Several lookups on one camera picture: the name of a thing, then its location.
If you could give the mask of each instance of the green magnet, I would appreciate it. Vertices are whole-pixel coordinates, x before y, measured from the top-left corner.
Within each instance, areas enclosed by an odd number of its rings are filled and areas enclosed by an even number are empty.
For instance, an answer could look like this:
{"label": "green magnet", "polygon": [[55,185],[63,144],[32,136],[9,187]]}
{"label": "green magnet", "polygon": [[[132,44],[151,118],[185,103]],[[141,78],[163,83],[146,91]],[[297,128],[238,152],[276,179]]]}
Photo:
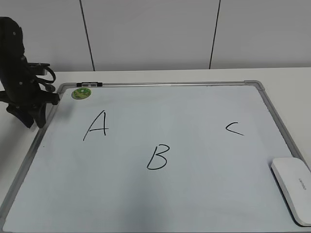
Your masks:
{"label": "green magnet", "polygon": [[75,100],[83,100],[91,95],[91,90],[86,87],[81,87],[79,89],[76,89],[72,92],[71,96]]}

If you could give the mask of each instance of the white table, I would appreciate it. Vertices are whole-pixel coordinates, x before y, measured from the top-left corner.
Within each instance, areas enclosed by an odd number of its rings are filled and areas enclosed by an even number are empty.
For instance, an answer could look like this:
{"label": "white table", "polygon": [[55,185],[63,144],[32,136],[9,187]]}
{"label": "white table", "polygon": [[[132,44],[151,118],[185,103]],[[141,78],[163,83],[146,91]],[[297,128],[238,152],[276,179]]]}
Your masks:
{"label": "white table", "polygon": [[[70,82],[162,83],[258,80],[311,167],[311,68],[57,72],[55,86]],[[0,203],[37,133],[0,103]]]}

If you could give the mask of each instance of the white wall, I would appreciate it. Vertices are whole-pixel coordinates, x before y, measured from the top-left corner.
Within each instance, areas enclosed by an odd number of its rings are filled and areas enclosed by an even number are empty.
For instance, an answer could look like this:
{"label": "white wall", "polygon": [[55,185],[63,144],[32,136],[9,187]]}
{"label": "white wall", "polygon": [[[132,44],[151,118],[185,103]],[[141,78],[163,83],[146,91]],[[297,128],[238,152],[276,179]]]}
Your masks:
{"label": "white wall", "polygon": [[218,0],[83,0],[96,70],[207,69]]}
{"label": "white wall", "polygon": [[55,71],[93,70],[78,0],[0,0],[0,16],[23,29],[28,62]]}
{"label": "white wall", "polygon": [[211,68],[311,66],[311,0],[222,0]]}
{"label": "white wall", "polygon": [[[96,70],[207,69],[219,0],[81,0]],[[0,0],[29,62],[93,70],[79,0]],[[221,0],[211,68],[310,67],[311,0]]]}

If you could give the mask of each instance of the black marker writing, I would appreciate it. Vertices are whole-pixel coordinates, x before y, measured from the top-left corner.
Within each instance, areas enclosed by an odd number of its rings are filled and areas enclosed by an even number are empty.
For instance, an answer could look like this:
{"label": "black marker writing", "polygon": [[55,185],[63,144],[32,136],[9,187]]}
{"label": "black marker writing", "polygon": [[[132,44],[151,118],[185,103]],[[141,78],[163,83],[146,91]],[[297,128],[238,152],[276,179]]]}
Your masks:
{"label": "black marker writing", "polygon": [[[155,147],[154,154],[152,155],[151,160],[149,161],[149,163],[148,163],[148,165],[147,165],[147,168],[148,168],[149,170],[158,170],[158,169],[163,168],[163,167],[167,164],[167,159],[166,159],[164,156],[162,156],[161,154],[163,154],[163,153],[165,153],[165,152],[168,152],[168,151],[170,150],[170,147],[167,146],[167,145],[164,145],[164,144],[159,144],[159,147],[160,147],[160,146],[166,147],[166,150],[164,150],[164,151],[162,151],[162,152],[160,152],[160,153],[156,153],[158,147]],[[161,157],[161,158],[163,158],[163,159],[165,160],[165,164],[162,165],[162,166],[160,166],[160,167],[149,168],[149,165],[150,165],[150,163],[152,162],[152,160],[154,159],[155,155],[156,155],[156,156],[159,156],[159,157]]]}
{"label": "black marker writing", "polygon": [[228,130],[228,131],[230,131],[230,132],[233,132],[233,133],[236,133],[236,134],[239,134],[239,135],[244,136],[244,134],[241,134],[241,133],[238,133],[238,132],[235,132],[235,131],[232,131],[232,130],[229,130],[229,129],[228,129],[228,127],[229,127],[230,125],[233,125],[233,124],[238,124],[238,122],[232,122],[232,123],[228,124],[228,125],[226,126],[225,129]]}
{"label": "black marker writing", "polygon": [[[91,129],[92,125],[95,123],[95,121],[100,117],[101,114],[104,114],[104,122],[103,122],[103,128],[100,128],[100,129]],[[104,135],[106,136],[106,130],[108,130],[108,128],[106,128],[106,112],[105,110],[102,110],[101,113],[98,114],[98,116],[93,120],[92,124],[90,125],[90,127],[88,128],[86,134],[84,135],[83,137],[83,141],[85,140],[88,132],[91,132],[91,131],[95,131],[95,130],[103,130],[104,131]]]}

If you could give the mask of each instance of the whiteboard surface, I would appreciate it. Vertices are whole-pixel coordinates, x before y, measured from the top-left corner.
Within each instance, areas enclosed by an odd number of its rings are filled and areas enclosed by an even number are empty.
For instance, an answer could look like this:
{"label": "whiteboard surface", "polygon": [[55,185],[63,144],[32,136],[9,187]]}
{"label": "whiteboard surface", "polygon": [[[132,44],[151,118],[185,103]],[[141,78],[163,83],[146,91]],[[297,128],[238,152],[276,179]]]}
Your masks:
{"label": "whiteboard surface", "polygon": [[[291,157],[253,86],[67,89],[8,232],[295,232],[272,176]],[[89,132],[103,111],[105,130]],[[101,114],[91,129],[103,127]],[[239,132],[239,135],[226,130]],[[147,165],[155,148],[167,164]],[[162,166],[155,156],[149,168]]]}

